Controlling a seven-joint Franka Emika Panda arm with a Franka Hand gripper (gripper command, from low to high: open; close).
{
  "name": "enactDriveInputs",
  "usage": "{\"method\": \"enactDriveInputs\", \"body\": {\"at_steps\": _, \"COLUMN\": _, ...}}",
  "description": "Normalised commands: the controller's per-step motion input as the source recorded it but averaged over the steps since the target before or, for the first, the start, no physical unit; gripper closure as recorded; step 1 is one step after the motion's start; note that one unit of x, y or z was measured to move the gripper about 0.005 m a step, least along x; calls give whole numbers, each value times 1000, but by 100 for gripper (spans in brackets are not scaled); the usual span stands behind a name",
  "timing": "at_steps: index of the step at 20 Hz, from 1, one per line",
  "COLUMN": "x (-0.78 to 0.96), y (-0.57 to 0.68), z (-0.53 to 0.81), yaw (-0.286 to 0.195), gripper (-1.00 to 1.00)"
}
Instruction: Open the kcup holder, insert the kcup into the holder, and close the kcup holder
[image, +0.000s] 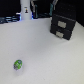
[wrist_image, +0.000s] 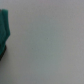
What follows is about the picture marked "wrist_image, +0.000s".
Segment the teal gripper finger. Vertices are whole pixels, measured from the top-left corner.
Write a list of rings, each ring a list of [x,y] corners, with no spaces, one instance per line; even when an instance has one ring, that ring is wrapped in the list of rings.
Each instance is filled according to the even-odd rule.
[[[8,21],[8,11],[0,10],[0,60],[6,51],[6,41],[10,36],[10,28]]]

